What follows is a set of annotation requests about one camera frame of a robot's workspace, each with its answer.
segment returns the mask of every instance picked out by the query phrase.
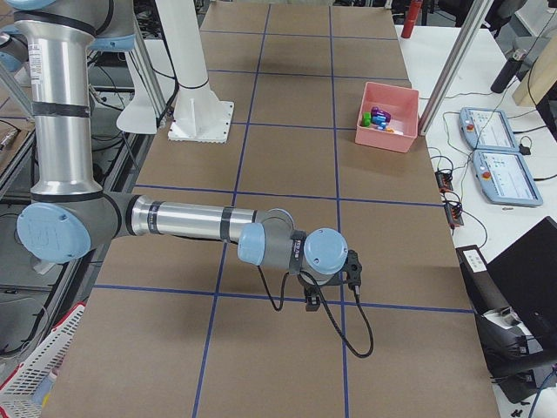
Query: red cylinder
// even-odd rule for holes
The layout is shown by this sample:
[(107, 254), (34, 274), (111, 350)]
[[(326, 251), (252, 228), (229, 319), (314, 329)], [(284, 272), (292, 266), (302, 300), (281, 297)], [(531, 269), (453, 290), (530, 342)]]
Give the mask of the red cylinder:
[(402, 29), (401, 34), (404, 39), (408, 39), (410, 35), (412, 35), (412, 30), (414, 29), (414, 25), (416, 24), (416, 20), (418, 19), (419, 10), (421, 9), (422, 3), (423, 0), (412, 0), (412, 3), (410, 3), (410, 10), (406, 15), (404, 28)]

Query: office chair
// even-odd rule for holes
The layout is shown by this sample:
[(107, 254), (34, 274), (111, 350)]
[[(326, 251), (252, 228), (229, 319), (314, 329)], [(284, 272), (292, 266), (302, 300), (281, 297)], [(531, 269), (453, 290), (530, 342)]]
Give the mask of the office chair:
[[(486, 15), (489, 30), (495, 31), (494, 37), (499, 35), (503, 26), (511, 21), (513, 14), (520, 10), (527, 0), (495, 0)], [(453, 15), (456, 19), (457, 28), (462, 26), (468, 11), (472, 7), (473, 0), (439, 0), (438, 6), (444, 12)]]

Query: white table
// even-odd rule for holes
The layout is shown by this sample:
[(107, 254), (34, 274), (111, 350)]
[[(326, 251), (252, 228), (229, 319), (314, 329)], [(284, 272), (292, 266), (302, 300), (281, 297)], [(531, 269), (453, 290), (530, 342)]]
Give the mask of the white table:
[[(400, 35), (402, 28), (397, 27)], [(400, 38), (400, 47), (406, 62), (409, 78), (413, 88), (419, 90), (421, 98), (419, 111), (426, 106), (433, 87), (441, 73), (446, 58), (453, 48), (454, 41), (459, 34), (456, 28), (441, 27), (415, 27), (410, 39)], [(461, 65), (456, 78), (453, 80), (447, 96), (451, 97), (464, 92), (490, 93), (490, 86), (497, 77), (506, 59), (499, 46), (488, 30), (480, 30), (472, 49), (468, 52)], [(514, 104), (512, 95), (519, 82), (515, 81), (505, 94), (467, 95), (456, 98), (447, 98), (443, 101), (440, 112), (435, 118), (432, 128), (426, 135), (427, 144), (440, 150), (442, 155), (449, 157), (454, 166), (466, 163), (466, 155), (455, 151), (447, 143), (447, 134), (443, 123), (443, 113), (446, 111), (460, 111), (462, 107), (498, 107), (506, 112), (509, 117), (520, 115), (533, 108), (518, 107)], [(458, 115), (446, 114), (448, 136), (451, 144), (465, 153), (470, 152), (464, 139), (461, 137), (458, 125)], [(537, 111), (520, 118), (510, 119), (514, 131), (524, 131), (544, 125)], [(530, 172), (535, 178), (544, 178), (557, 173), (557, 143), (547, 129), (542, 129), (527, 134), (533, 141), (532, 155), (526, 157)], [(432, 156), (439, 155), (433, 148)], [(437, 167), (439, 159), (433, 160), (433, 167)], [(441, 161), (441, 167), (448, 167), (446, 161)], [(557, 179), (552, 179), (536, 184), (540, 190), (544, 204), (537, 208), (518, 206), (492, 205), (482, 194), (480, 185), (473, 174), (472, 165), (464, 170), (457, 170), (453, 174), (455, 191), (463, 198), (463, 208), (481, 220), (487, 228), (488, 239), (482, 248), (482, 253), (487, 261), (492, 260), (505, 248), (510, 246), (523, 233), (538, 223), (547, 215), (557, 219)], [(482, 227), (467, 215), (464, 216), (465, 225), (456, 228), (453, 235), (455, 247), (467, 245), (480, 245), (484, 240)], [(529, 407), (513, 405), (507, 401), (498, 387), (493, 388), (497, 395), (501, 417), (508, 417), (515, 409), (523, 409), (522, 416), (527, 417)], [(553, 418), (557, 414), (557, 388), (544, 391), (536, 407), (535, 418)]]

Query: black monitor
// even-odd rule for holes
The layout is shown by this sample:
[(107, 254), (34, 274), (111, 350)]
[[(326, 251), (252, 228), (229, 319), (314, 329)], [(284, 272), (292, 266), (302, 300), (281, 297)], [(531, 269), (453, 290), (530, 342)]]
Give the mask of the black monitor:
[(542, 219), (487, 271), (541, 346), (557, 349), (557, 223)]

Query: pink plastic box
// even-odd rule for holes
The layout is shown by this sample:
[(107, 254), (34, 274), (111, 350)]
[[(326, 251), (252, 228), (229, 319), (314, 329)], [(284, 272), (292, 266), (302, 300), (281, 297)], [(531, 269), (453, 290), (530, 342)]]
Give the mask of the pink plastic box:
[[(408, 152), (418, 136), (418, 96), (418, 91), (414, 89), (366, 83), (362, 105), (359, 108), (356, 144)], [(363, 113), (372, 111), (374, 106), (391, 113), (389, 127), (402, 134), (379, 131), (375, 125), (360, 126)]]

